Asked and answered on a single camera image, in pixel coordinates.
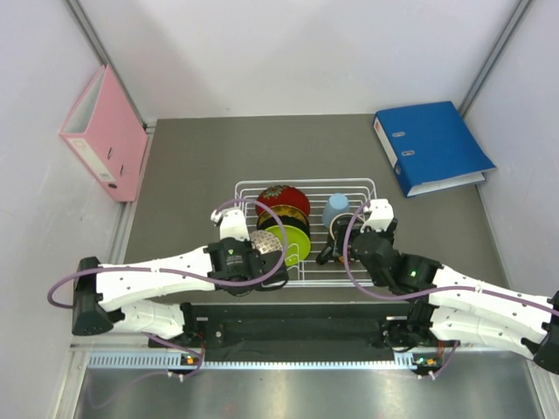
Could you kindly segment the black skull mug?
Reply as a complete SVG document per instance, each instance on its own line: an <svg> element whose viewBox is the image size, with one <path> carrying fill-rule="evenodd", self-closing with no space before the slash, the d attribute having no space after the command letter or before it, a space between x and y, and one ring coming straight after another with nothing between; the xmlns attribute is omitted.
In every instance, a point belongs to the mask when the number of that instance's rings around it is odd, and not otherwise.
<svg viewBox="0 0 559 419"><path fill-rule="evenodd" d="M330 261L344 262L343 241L352 216L350 213L343 213L333 218L328 226L326 245L315 258L318 265L325 265Z"/></svg>

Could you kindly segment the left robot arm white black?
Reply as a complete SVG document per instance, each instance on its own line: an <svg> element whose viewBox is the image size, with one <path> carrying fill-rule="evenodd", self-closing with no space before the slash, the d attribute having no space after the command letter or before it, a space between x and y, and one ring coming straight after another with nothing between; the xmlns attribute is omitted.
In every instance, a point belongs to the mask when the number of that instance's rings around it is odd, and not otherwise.
<svg viewBox="0 0 559 419"><path fill-rule="evenodd" d="M279 290L289 280L281 255L279 239L266 234L264 242L228 237L182 255L130 265L84 258L79 264L84 273L73 290L72 334L151 333L188 346L198 334L191 305L166 305L158 298L181 292L223 290L244 296Z"/></svg>

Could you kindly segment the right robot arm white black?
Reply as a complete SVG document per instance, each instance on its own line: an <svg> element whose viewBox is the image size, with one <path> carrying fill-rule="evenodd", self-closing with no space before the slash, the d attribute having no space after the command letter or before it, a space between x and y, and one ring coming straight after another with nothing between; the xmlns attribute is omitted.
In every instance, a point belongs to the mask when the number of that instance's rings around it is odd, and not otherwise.
<svg viewBox="0 0 559 419"><path fill-rule="evenodd" d="M468 277L393 246L397 222L381 229L343 214L330 225L335 258L362 264L387 301L411 303L401 326L411 345L433 340L473 343L519 354L558 372L558 297L515 292Z"/></svg>

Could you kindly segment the patterned small bowl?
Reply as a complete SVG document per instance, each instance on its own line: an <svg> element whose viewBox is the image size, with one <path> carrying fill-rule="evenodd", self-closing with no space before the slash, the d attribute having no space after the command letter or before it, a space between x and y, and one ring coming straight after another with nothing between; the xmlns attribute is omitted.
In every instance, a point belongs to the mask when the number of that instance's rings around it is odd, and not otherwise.
<svg viewBox="0 0 559 419"><path fill-rule="evenodd" d="M282 252L283 245L278 237L266 230L255 230L250 233L253 247L262 255L275 251Z"/></svg>

